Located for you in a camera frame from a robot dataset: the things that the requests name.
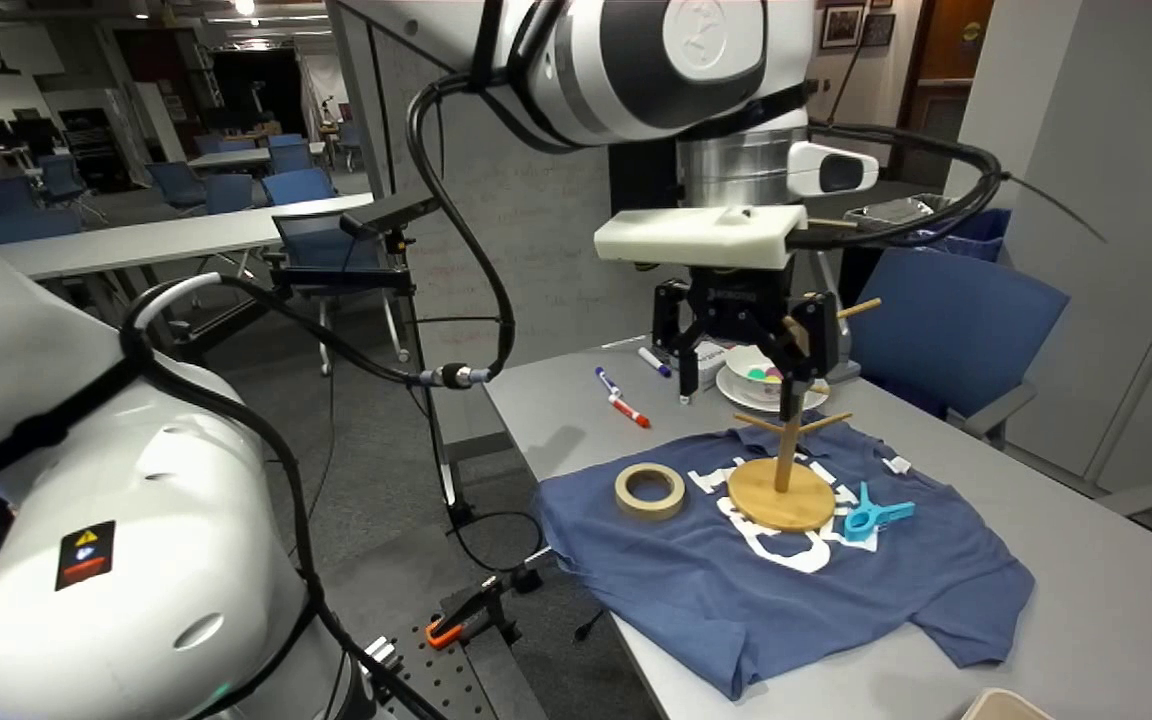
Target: masking tape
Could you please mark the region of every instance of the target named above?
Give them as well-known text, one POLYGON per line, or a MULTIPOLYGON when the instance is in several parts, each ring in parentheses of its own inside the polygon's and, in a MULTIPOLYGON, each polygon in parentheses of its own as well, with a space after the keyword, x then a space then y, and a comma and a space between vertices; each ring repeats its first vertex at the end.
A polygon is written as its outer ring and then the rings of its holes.
POLYGON ((617 477, 617 504, 633 516, 643 516, 643 521, 666 521, 682 506, 682 481, 681 471, 663 469, 663 464, 629 464, 618 477, 617 477), (663 495, 661 500, 638 500, 633 491, 633 483, 663 483, 663 495))

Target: desk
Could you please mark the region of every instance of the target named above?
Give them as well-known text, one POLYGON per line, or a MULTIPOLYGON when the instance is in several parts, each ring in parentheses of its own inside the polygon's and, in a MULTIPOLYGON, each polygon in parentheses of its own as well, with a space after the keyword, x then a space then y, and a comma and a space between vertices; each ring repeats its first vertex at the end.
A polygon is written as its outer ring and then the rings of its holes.
POLYGON ((186 158, 186 168, 195 172, 251 168, 251 162, 269 162, 269 147, 228 147, 228 153, 205 153, 186 158))
POLYGON ((348 213, 371 203, 371 193, 275 203, 220 214, 182 214, 161 225, 94 228, 27 242, 0 242, 0 258, 31 280, 90 277, 111 266, 168 262, 186 254, 223 254, 279 242, 275 214, 348 213))
MULTIPOLYGON (((636 347, 599 347, 508 369, 486 395, 534 481, 663 440, 731 424, 731 403, 701 392, 688 409, 636 347), (654 429, 638 430, 604 403, 590 369, 604 362, 654 429)), ((854 413, 850 429, 883 437, 921 471, 953 483, 1008 538, 1036 575, 1004 669, 953 669, 911 622, 722 698, 682 662, 617 619, 666 716, 914 716, 962 713, 982 687, 1017 687, 1051 716, 1152 716, 1152 531, 1105 513, 988 442, 847 379, 832 409, 854 413)))

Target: white table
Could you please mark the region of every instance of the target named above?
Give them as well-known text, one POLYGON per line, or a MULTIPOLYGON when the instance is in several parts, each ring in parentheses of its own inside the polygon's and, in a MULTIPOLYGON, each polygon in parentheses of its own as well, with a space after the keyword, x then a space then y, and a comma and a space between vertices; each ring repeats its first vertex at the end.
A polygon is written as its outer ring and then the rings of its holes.
POLYGON ((269 147, 228 147, 228 153, 205 153, 186 158, 186 168, 195 172, 251 168, 251 162, 269 162, 269 147))
POLYGON ((371 193, 275 203, 220 214, 182 214, 161 225, 122 225, 27 242, 0 242, 0 258, 31 280, 90 277, 117 266, 168 262, 186 254, 223 254, 279 242, 275 214, 348 213, 371 203, 371 193))
MULTIPOLYGON (((534 481, 731 424, 731 403, 715 392, 681 409, 675 383, 661 379, 633 347, 508 369, 486 383, 486 395, 534 481), (604 403, 590 379, 595 362, 654 418, 652 430, 604 403)), ((832 409, 854 413, 850 429, 883 437, 921 471, 961 489, 1026 565, 1036 592, 1020 616, 1012 660, 1004 669, 954 669, 921 629, 902 622, 854 653, 752 683, 731 705, 617 619, 666 716, 942 720, 982 687, 1017 687, 1051 716, 1152 716, 1152 531, 862 379, 836 386, 832 409)))

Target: blue t-shirt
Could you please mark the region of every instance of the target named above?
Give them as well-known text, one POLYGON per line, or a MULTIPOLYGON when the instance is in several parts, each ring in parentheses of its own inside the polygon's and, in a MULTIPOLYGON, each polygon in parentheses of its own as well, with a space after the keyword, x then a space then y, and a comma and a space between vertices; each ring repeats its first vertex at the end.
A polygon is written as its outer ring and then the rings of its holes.
POLYGON ((842 424, 812 430, 803 450, 836 481, 839 513, 867 483, 875 504, 911 500, 914 516, 850 543, 746 525, 727 471, 769 456, 769 430, 719 430, 663 442, 540 483, 540 525, 568 572, 722 697, 763 677, 867 645, 902 619, 953 662, 999 662, 1031 594, 1026 567, 953 489, 901 471, 897 450, 842 424), (636 521, 617 504, 629 464, 682 477, 682 513, 636 521))

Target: black sticker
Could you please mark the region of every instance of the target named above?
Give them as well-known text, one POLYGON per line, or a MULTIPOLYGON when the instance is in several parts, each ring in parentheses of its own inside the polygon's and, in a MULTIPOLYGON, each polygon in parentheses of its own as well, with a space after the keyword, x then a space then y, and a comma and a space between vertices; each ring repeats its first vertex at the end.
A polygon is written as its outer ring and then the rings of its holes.
POLYGON ((111 521, 58 538, 55 592, 111 572, 111 521))

